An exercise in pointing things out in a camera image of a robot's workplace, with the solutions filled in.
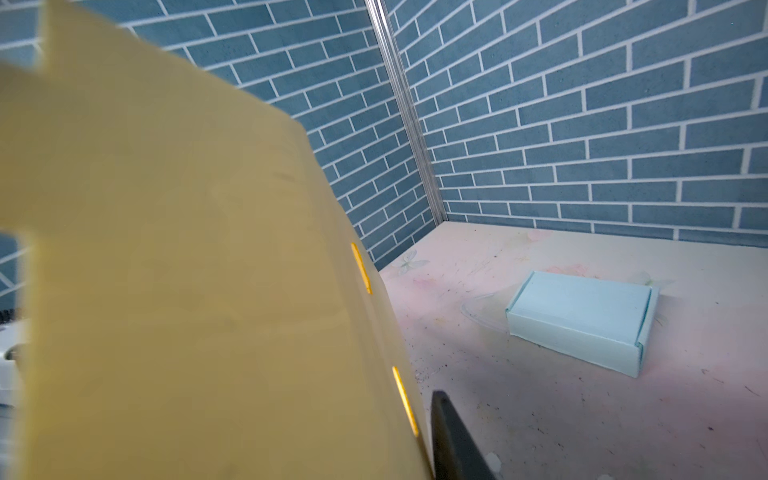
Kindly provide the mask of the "light blue paper box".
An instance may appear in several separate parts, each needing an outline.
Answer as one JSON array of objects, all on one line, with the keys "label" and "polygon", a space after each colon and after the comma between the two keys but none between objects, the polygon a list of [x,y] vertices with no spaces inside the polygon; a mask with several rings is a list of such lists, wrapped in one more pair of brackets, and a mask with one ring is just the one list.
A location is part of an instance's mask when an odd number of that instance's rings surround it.
[{"label": "light blue paper box", "polygon": [[659,289],[533,271],[505,309],[512,336],[637,378]]}]

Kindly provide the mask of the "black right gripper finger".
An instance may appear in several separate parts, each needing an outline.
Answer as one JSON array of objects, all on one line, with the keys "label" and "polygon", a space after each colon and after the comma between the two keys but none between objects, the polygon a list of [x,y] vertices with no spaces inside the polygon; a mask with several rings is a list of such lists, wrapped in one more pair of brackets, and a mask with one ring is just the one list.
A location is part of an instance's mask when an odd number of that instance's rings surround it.
[{"label": "black right gripper finger", "polygon": [[493,472],[446,392],[433,392],[430,415],[435,478],[493,480]]}]

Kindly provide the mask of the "yellow paper box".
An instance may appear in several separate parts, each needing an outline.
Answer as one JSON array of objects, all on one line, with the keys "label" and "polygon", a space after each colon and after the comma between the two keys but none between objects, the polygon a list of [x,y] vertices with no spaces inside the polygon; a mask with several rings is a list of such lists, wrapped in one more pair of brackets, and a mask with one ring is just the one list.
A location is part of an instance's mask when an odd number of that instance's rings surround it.
[{"label": "yellow paper box", "polygon": [[1,68],[13,479],[430,479],[382,278],[303,127],[70,1]]}]

